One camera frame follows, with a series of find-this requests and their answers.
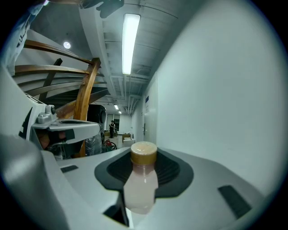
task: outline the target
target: concrete ceiling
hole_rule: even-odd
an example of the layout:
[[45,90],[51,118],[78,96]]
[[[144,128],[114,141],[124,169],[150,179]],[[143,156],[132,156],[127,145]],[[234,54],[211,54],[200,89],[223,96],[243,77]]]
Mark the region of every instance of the concrete ceiling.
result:
[[[100,73],[110,96],[101,98],[110,113],[132,110],[132,99],[138,101],[157,68],[157,61],[166,54],[165,46],[175,34],[177,22],[189,0],[125,0],[122,8],[101,19],[95,7],[79,9],[75,5],[49,3],[31,25],[31,29],[62,45],[71,43],[70,51],[87,59],[99,57]],[[131,75],[122,74],[122,26],[126,13],[141,15],[135,42]]]

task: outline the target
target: wooden handrail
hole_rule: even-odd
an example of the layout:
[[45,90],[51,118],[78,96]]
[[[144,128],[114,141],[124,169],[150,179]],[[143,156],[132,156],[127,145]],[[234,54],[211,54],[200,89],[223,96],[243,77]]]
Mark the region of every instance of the wooden handrail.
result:
[[[97,101],[101,97],[104,97],[108,93],[109,93],[108,89],[104,89],[104,90],[90,94],[89,104]],[[74,114],[75,105],[76,105],[76,100],[56,109],[56,114],[58,118],[68,119],[69,117],[71,117]]]
[[[101,61],[99,58],[93,58],[93,65],[89,65],[88,69],[90,74],[85,75],[83,78],[84,85],[80,86],[73,118],[76,120],[86,120],[87,112],[88,112],[88,105],[89,105],[89,98],[91,95],[91,90],[93,87],[93,83],[95,81],[95,77],[97,75],[98,69],[100,68]],[[80,152],[75,154],[73,158],[77,157],[85,157],[85,142],[83,142]]]
[[[62,80],[62,79],[73,79],[73,80],[82,80],[83,77],[56,77],[53,80]],[[22,87],[24,85],[28,85],[28,84],[33,84],[33,83],[37,83],[37,82],[41,82],[41,81],[45,81],[46,79],[37,79],[37,80],[32,80],[32,81],[25,81],[25,82],[21,82],[18,83],[19,87]],[[107,84],[106,81],[95,81],[94,84]]]
[[81,58],[81,57],[79,57],[79,56],[77,56],[71,52],[59,49],[59,48],[54,47],[52,45],[37,42],[37,41],[26,40],[25,44],[24,44],[24,48],[37,49],[37,50],[42,50],[42,51],[46,51],[46,52],[50,52],[50,53],[56,53],[56,54],[60,54],[60,55],[66,56],[66,57],[74,58],[78,61],[85,62],[85,63],[91,64],[91,65],[93,64],[92,61]]
[[[83,79],[83,77],[56,77],[56,78],[54,78],[54,80],[62,80],[62,79],[81,80],[81,79]],[[46,78],[32,80],[32,81],[25,81],[25,82],[18,83],[17,85],[19,87],[22,87],[22,86],[27,85],[27,84],[33,84],[33,83],[37,83],[37,82],[41,82],[41,81],[45,81],[45,80],[46,80]]]
[[25,91],[25,93],[28,93],[31,96],[36,96],[36,95],[39,95],[41,93],[49,92],[49,91],[52,91],[55,89],[66,88],[66,87],[70,87],[70,86],[83,85],[83,84],[84,84],[83,81],[53,84],[53,85],[46,86],[46,87],[31,89],[31,90]]
[[22,65],[15,66],[15,76],[29,74],[42,74],[49,72],[70,73],[70,74],[90,74],[87,70],[79,70],[64,66],[46,66],[46,65]]

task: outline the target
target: ceiling light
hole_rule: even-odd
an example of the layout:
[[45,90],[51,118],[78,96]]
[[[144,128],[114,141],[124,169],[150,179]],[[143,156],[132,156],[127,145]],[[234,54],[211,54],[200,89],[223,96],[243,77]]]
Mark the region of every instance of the ceiling light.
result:
[[64,46],[65,48],[67,48],[67,49],[70,49],[71,44],[70,44],[69,42],[65,41],[65,42],[63,43],[63,46]]
[[122,32],[122,73],[131,74],[132,58],[140,15],[126,13]]

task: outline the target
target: door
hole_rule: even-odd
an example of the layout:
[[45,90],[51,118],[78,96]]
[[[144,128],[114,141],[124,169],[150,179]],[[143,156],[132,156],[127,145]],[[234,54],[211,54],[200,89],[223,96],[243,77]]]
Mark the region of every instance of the door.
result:
[[144,141],[156,144],[158,116],[158,81],[156,76],[154,82],[152,82],[151,86],[146,90],[144,97]]

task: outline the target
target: bottle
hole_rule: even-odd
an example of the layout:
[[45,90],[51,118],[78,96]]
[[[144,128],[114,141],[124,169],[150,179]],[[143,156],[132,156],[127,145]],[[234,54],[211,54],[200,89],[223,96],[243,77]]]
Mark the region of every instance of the bottle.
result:
[[125,206],[131,212],[147,214],[155,200],[158,188],[154,163],[157,146],[150,142],[137,142],[131,146],[133,171],[124,185]]

